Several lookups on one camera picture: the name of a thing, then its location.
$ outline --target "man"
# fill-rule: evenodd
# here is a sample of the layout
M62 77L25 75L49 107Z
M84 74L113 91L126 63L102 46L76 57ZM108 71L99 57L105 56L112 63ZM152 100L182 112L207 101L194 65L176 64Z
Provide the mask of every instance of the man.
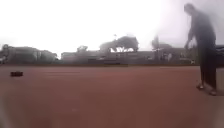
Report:
M197 10L192 4L186 4L184 11L191 16L191 28L185 48L188 49L190 41L195 37L198 47L198 55L201 69L201 84L198 89L204 89L205 83L212 87L210 95L215 96L216 91L216 35L210 19L204 13Z

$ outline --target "overcast sky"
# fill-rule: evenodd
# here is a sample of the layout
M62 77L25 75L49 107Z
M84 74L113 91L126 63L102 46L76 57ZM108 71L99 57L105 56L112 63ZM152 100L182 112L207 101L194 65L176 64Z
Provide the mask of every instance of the overcast sky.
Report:
M188 1L213 14L216 31L222 33L222 0L1 0L0 44L60 54L80 45L96 50L114 34L129 33L137 37L141 50L151 49L156 34L183 47L190 21L183 5ZM223 41L218 34L217 43Z

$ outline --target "reddish ground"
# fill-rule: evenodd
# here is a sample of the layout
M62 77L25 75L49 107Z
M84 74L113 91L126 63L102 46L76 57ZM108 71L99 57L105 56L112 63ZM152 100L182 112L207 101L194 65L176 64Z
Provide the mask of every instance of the reddish ground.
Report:
M25 76L9 77L15 70ZM15 128L214 128L220 107L220 98L195 89L197 67L0 72L0 104Z

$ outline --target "dark clothing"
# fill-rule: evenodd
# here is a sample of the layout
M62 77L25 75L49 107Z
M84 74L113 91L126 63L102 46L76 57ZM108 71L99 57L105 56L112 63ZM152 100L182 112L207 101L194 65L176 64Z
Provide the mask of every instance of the dark clothing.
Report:
M192 17L189 38L196 38L201 79L216 89L216 49L215 32L209 18L202 12Z

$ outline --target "shoe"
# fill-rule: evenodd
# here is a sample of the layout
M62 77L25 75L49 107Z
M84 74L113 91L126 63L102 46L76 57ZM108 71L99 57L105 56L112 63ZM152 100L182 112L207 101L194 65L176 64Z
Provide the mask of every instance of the shoe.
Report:
M199 84L198 86L196 86L196 88L197 88L198 90L203 90L205 87L204 87L204 85Z
M209 95L211 95L211 96L217 96L217 91L216 90L211 90L209 92Z

